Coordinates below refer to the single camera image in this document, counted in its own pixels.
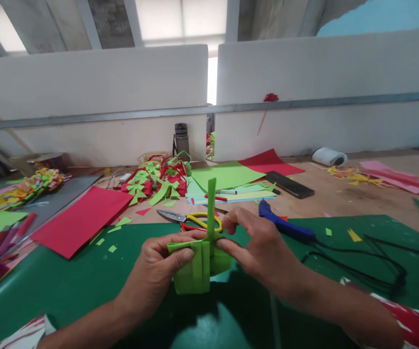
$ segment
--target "green cutting mat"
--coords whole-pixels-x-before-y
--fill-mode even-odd
[[[368,251],[365,242],[353,242],[347,229],[419,249],[419,233],[388,216],[358,216],[289,220],[315,230],[318,239],[334,247]],[[327,237],[325,228],[332,230]],[[25,258],[0,282],[0,341],[41,312],[46,312],[57,327],[66,326],[119,292],[142,243],[179,230],[174,223],[124,225],[111,234],[102,233],[105,242],[92,244],[68,261],[43,246]],[[248,237],[239,228],[233,239],[246,246]],[[285,238],[293,252],[302,258],[313,248]],[[108,248],[115,245],[112,254]],[[404,293],[396,298],[419,309],[419,255],[384,246],[384,251],[407,270]],[[392,269],[376,258],[325,253],[347,265],[391,281]],[[384,290],[367,285],[341,268],[310,257],[308,267],[339,280],[342,276],[388,296]],[[231,270],[211,279],[211,292],[204,295],[177,296],[173,286],[158,312],[118,347],[159,348],[273,348],[281,341],[284,348],[319,348],[325,343],[334,348],[354,348],[355,344],[340,328],[278,303],[280,336],[275,338],[269,293],[233,262]]]

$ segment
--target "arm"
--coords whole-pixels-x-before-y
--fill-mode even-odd
[[[234,234],[238,224],[251,238],[247,248],[229,239],[218,240],[217,247],[234,257],[246,273],[275,296],[298,310],[341,326],[361,344],[403,347],[398,322],[378,300],[303,266],[272,222],[237,207],[225,216],[222,226]]]
[[[205,236],[205,232],[193,230],[146,240],[123,289],[113,301],[44,337],[37,348],[111,347],[154,314],[166,295],[173,275],[193,259],[191,249],[169,255],[167,244]]]

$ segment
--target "metal rail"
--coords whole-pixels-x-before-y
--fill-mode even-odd
[[[304,100],[280,101],[280,102],[275,102],[275,103],[273,102],[272,103],[246,103],[246,104],[231,104],[231,105],[223,105],[223,106],[215,105],[215,106],[154,109],[154,110],[141,110],[141,111],[123,111],[123,112],[101,113],[101,114],[49,116],[49,117],[44,117],[44,118],[0,121],[0,129],[81,124],[81,123],[88,123],[88,122],[142,119],[142,118],[151,118],[151,117],[160,117],[160,116],[232,113],[232,112],[242,112],[242,111],[288,110],[288,109],[299,109],[299,108],[337,107],[337,106],[346,106],[346,105],[400,103],[400,102],[413,102],[413,101],[419,101],[419,92],[402,93],[402,94],[387,94],[387,95],[368,95],[368,96],[357,96],[357,97],[341,97],[341,98],[304,99]]]

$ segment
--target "yellow scissor handle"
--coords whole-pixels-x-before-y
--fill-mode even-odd
[[[200,221],[197,217],[208,217],[208,214],[206,212],[195,212],[195,213],[188,214],[186,218],[191,220],[192,222],[195,222],[200,227],[207,229],[208,228],[207,224],[205,222]],[[219,224],[219,228],[215,228],[214,231],[216,233],[222,232],[222,222],[216,216],[214,216],[214,220],[216,221],[217,224]]]

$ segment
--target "paper roll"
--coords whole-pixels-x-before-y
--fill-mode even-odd
[[[343,166],[348,161],[346,154],[329,148],[319,148],[312,154],[311,158],[325,166]]]

